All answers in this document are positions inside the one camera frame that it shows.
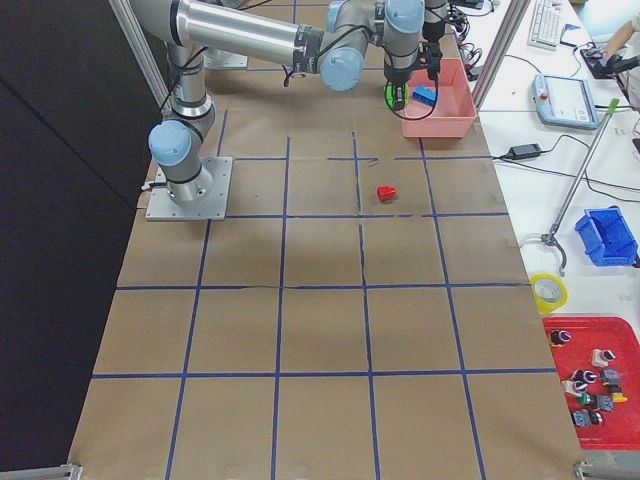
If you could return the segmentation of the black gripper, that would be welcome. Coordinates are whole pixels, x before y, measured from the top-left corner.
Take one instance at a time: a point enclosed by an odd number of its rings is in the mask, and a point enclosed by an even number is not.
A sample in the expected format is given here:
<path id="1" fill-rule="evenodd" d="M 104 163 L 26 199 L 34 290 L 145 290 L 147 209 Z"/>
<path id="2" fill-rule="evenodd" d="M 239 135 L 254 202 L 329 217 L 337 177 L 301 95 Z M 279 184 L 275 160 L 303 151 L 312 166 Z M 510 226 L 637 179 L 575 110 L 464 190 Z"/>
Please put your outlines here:
<path id="1" fill-rule="evenodd" d="M 438 40 L 428 40 L 425 50 L 427 74 L 430 80 L 438 80 L 441 72 L 442 51 Z"/>
<path id="2" fill-rule="evenodd" d="M 384 65 L 384 76 L 386 79 L 386 83 L 391 82 L 391 83 L 398 83 L 398 84 L 402 84 L 402 83 L 407 84 L 411 79 L 413 71 L 414 71 L 413 66 L 409 66 L 406 68 L 399 68 L 399 67 L 391 66 L 390 64 Z"/>

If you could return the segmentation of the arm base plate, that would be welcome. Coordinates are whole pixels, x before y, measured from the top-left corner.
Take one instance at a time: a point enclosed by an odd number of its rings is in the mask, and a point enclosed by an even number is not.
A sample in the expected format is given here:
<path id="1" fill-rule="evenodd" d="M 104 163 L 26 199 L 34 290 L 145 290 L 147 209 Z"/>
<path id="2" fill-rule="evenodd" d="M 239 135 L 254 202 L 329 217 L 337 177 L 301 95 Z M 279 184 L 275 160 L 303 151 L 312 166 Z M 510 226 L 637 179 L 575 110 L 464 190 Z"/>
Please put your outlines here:
<path id="1" fill-rule="evenodd" d="M 248 57 L 232 52 L 209 48 L 204 52 L 204 68 L 207 70 L 244 70 Z"/>
<path id="2" fill-rule="evenodd" d="M 233 157 L 204 157 L 198 177 L 189 183 L 169 182 L 158 168 L 150 190 L 149 221 L 222 221 L 226 218 Z"/>

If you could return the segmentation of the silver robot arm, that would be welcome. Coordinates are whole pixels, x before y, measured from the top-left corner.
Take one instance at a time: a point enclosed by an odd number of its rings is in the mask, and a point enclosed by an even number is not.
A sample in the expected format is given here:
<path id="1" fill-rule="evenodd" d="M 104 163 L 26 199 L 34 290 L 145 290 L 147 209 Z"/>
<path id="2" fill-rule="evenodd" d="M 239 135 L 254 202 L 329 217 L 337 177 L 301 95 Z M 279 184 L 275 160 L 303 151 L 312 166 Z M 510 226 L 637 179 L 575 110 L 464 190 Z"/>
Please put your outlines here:
<path id="1" fill-rule="evenodd" d="M 249 57 L 278 64 L 287 77 L 315 74 L 344 92 L 360 80 L 371 46 L 385 52 L 391 97 L 420 66 L 425 20 L 422 1 L 333 1 L 323 29 L 270 19 L 222 1 L 127 1 L 132 49 L 160 103 L 162 122 L 148 137 L 164 177 L 150 206 L 170 208 L 169 219 L 221 218 L 232 162 L 204 157 L 215 104 L 205 87 L 205 55 Z"/>
<path id="2" fill-rule="evenodd" d="M 445 34 L 449 2 L 426 0 L 422 36 L 426 41 L 426 69 L 429 79 L 437 82 L 441 71 L 442 51 L 440 40 Z"/>

